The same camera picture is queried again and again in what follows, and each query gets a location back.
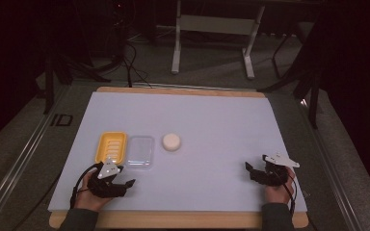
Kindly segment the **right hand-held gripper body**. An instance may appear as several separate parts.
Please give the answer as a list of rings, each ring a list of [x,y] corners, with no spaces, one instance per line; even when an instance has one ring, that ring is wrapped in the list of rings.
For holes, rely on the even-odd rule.
[[[264,170],[256,170],[255,174],[250,173],[250,179],[266,186],[278,187],[285,184],[288,180],[288,167],[300,167],[298,162],[290,158],[276,154],[273,156],[267,155]]]

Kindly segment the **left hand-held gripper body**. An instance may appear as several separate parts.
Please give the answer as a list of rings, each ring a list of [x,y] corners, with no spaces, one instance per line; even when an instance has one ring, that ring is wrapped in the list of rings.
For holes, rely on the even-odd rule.
[[[111,159],[100,163],[100,167],[92,174],[88,187],[92,194],[102,197],[120,197],[126,194],[124,184],[115,184],[114,179],[120,173],[118,166]]]

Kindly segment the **person's right hand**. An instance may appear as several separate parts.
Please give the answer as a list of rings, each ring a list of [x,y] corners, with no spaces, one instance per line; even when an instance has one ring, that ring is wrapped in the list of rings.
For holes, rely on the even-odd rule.
[[[265,201],[267,203],[283,203],[288,204],[294,195],[294,178],[295,173],[291,168],[287,168],[288,180],[283,186],[265,187]]]

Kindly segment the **person's left hand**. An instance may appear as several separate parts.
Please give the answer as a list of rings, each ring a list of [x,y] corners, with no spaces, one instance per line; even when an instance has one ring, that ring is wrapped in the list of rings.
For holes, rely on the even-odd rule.
[[[74,209],[86,209],[94,212],[99,212],[107,203],[112,201],[112,198],[98,197],[89,190],[88,183],[93,175],[93,172],[88,172],[82,180],[81,187],[78,189]]]

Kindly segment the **yellow soap dish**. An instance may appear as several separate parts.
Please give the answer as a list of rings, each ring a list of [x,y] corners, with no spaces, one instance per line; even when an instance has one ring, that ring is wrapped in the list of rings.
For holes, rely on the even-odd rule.
[[[123,132],[104,132],[99,139],[94,160],[104,162],[111,159],[114,164],[121,165],[125,159],[127,135]]]

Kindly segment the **clear plastic lid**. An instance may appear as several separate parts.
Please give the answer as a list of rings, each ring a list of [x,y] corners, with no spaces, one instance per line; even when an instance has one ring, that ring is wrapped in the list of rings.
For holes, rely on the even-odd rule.
[[[154,138],[150,136],[133,136],[129,139],[126,166],[131,169],[150,169],[153,160]]]

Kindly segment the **round white soap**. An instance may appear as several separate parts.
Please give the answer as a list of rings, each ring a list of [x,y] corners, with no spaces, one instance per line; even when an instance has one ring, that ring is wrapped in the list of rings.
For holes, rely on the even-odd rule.
[[[162,145],[165,150],[174,152],[180,148],[181,138],[174,133],[166,134],[162,139]]]

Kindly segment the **black tripod stand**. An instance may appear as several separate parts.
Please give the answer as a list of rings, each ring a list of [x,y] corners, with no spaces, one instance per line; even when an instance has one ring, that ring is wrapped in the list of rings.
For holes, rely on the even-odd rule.
[[[309,101],[307,102],[308,106],[308,120],[313,129],[317,129],[316,114],[317,114],[317,103],[320,89],[320,78],[321,72],[319,70],[313,70],[309,67],[304,66],[304,48],[305,42],[308,36],[310,35],[312,28],[314,26],[313,22],[299,21],[295,22],[289,29],[285,38],[277,47],[276,51],[273,53],[271,58],[272,65],[275,71],[276,76],[279,78],[279,81],[275,84],[272,84],[269,87],[258,89],[258,92],[272,92],[278,90],[281,87],[284,87],[294,81],[297,81],[298,84],[293,90],[293,96],[296,99],[301,101],[305,100],[305,97],[310,94]],[[293,35],[295,35],[302,44],[296,59],[291,64],[291,66],[282,74],[279,74],[278,64],[277,64],[277,53],[282,45]]]
[[[60,53],[58,49],[54,46],[48,46],[45,53],[44,89],[40,90],[39,94],[39,97],[45,99],[45,108],[43,111],[45,115],[47,115],[54,106],[55,77],[57,77],[62,84],[70,85],[72,82],[72,75],[70,72],[71,68],[77,69],[78,71],[86,74],[89,78],[94,79],[97,82],[109,83],[108,79],[101,77],[93,70],[90,70],[88,67],[84,67],[82,64],[77,63],[71,57]]]

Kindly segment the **metal floor rail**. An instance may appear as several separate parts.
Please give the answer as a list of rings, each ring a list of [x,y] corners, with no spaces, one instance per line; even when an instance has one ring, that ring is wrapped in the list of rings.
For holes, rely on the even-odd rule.
[[[301,114],[304,117],[305,122],[309,126],[310,134],[315,140],[317,150],[321,158],[322,167],[329,180],[331,191],[335,197],[335,200],[346,222],[346,225],[349,228],[349,231],[362,231],[357,215],[355,214],[353,206],[351,205],[351,202],[347,194],[345,193],[344,187],[341,185],[341,181],[335,167],[333,166],[333,162],[330,159],[330,153],[327,150],[322,136],[320,135],[321,126],[318,126],[318,128],[315,129],[309,122],[309,104],[304,99],[299,100],[298,104]]]
[[[67,91],[68,86],[60,86],[54,91],[53,105],[46,113],[45,103],[41,99],[32,99],[0,132],[0,212]]]

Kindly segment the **white desk frame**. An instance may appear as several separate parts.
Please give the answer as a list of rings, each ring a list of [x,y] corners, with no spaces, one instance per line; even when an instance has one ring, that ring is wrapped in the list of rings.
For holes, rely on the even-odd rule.
[[[251,51],[258,35],[262,16],[266,9],[264,5],[258,7],[255,19],[183,14],[181,6],[182,1],[176,0],[175,42],[172,56],[172,74],[179,73],[181,58],[181,32],[193,31],[248,36],[249,41],[247,46],[242,49],[242,57],[247,78],[253,79],[255,77],[253,64],[251,62]]]

